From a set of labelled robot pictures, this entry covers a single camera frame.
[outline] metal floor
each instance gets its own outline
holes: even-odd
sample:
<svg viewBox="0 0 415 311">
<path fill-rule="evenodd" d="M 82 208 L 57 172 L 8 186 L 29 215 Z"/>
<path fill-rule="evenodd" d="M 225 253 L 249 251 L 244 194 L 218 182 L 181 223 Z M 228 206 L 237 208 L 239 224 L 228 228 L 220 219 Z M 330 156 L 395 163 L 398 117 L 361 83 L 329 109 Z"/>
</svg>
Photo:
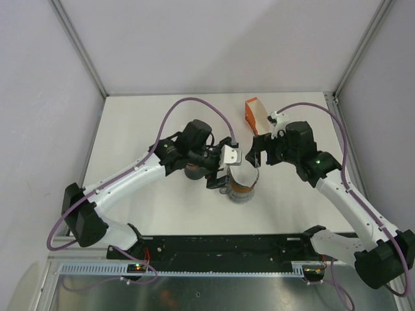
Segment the metal floor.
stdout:
<svg viewBox="0 0 415 311">
<path fill-rule="evenodd" d="M 393 296 L 384 288 L 373 290 L 355 270 L 336 266 L 340 284 L 347 289 L 356 310 L 395 311 Z M 91 285 L 105 277 L 67 276 L 70 288 Z M 331 279 L 329 269 L 325 279 Z M 329 284 L 306 286 L 299 278 L 281 277 L 160 277 L 146 285 L 112 281 L 81 293 L 55 292 L 51 311 L 343 311 Z"/>
</svg>

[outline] orange box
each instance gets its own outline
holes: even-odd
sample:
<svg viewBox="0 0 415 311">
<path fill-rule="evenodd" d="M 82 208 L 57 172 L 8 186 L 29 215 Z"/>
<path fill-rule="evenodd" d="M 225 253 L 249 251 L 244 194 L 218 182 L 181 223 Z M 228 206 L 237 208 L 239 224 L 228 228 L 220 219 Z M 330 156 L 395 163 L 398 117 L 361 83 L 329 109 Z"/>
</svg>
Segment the orange box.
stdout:
<svg viewBox="0 0 415 311">
<path fill-rule="evenodd" d="M 257 97 L 248 99 L 245 102 L 245 120 L 255 135 L 262 135 L 270 132 L 270 124 L 267 117 L 268 113 Z"/>
</svg>

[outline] white wall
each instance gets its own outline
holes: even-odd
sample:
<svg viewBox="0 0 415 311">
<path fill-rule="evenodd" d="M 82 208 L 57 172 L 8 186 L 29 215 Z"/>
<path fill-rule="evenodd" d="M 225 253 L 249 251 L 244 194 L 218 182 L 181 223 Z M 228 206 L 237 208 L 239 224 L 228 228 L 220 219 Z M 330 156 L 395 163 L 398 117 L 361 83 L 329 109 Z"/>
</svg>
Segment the white wall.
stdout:
<svg viewBox="0 0 415 311">
<path fill-rule="evenodd" d="M 415 232 L 414 12 L 396 1 L 340 103 L 373 205 Z"/>
<path fill-rule="evenodd" d="M 332 91 L 380 0 L 62 0 L 110 94 Z"/>
<path fill-rule="evenodd" d="M 64 187 L 80 179 L 103 101 L 47 1 L 4 0 L 0 7 L 0 310 L 6 310 L 29 266 L 40 262 L 34 279 L 42 272 L 47 234 Z"/>
</svg>

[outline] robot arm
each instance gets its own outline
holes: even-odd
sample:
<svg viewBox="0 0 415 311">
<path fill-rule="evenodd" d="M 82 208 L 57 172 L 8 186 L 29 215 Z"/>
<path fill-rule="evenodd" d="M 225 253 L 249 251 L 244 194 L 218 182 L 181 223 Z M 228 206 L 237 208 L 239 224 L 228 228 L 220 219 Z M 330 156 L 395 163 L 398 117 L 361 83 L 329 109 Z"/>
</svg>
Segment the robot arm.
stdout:
<svg viewBox="0 0 415 311">
<path fill-rule="evenodd" d="M 329 255 L 354 266 L 361 279 L 372 288 L 379 288 L 403 273 L 401 261 L 383 228 L 351 195 L 360 198 L 378 218 L 383 227 L 392 233 L 412 268 L 415 258 L 415 235 L 391 224 L 370 202 L 350 183 L 346 187 L 341 178 L 341 165 L 328 152 L 317 149 L 313 131 L 307 122 L 290 122 L 284 113 L 272 113 L 268 117 L 274 125 L 272 133 L 256 135 L 252 149 L 246 159 L 258 167 L 261 152 L 267 152 L 267 164 L 288 162 L 296 167 L 297 175 L 317 189 L 340 211 L 349 222 L 358 238 L 346 238 L 332 233 L 322 226 L 315 226 L 304 232 L 305 242 L 319 253 Z"/>
<path fill-rule="evenodd" d="M 138 163 L 147 157 L 148 153 L 98 183 L 83 189 L 76 183 L 68 186 L 64 194 L 62 214 L 82 197 L 93 193 L 93 196 L 65 219 L 79 245 L 88 247 L 99 241 L 123 250 L 130 249 L 141 239 L 139 231 L 132 224 L 120 224 L 109 219 L 106 216 L 107 212 L 125 196 L 147 183 L 184 169 L 188 164 L 200 171 L 200 177 L 207 178 L 207 188 L 220 187 L 225 180 L 217 179 L 217 172 L 226 165 L 240 164 L 241 151 L 236 149 L 237 145 L 231 145 L 230 137 L 223 139 L 216 146 L 207 146 L 206 140 L 209 135 L 210 126 L 200 120 L 194 120 L 183 132 L 161 139 L 154 153 L 142 165 L 138 166 Z"/>
</svg>

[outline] metal bracket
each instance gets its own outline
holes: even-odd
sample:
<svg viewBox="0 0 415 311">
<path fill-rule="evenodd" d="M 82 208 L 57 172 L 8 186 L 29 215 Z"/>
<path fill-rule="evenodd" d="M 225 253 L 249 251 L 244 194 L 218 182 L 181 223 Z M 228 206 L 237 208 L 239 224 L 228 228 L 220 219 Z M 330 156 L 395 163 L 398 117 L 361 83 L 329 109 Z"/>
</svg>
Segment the metal bracket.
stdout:
<svg viewBox="0 0 415 311">
<path fill-rule="evenodd" d="M 108 276 L 152 276 L 153 272 L 128 272 L 131 263 L 101 262 L 65 262 L 60 270 L 61 275 L 108 275 Z M 304 277 L 303 266 L 292 264 L 292 272 L 258 272 L 258 273 L 221 273 L 221 272 L 182 272 L 158 271 L 163 277 Z"/>
<path fill-rule="evenodd" d="M 242 150 L 239 148 L 232 148 L 231 146 L 224 145 L 222 147 L 222 154 L 220 156 L 219 169 L 224 168 L 226 165 L 241 165 Z"/>
</svg>

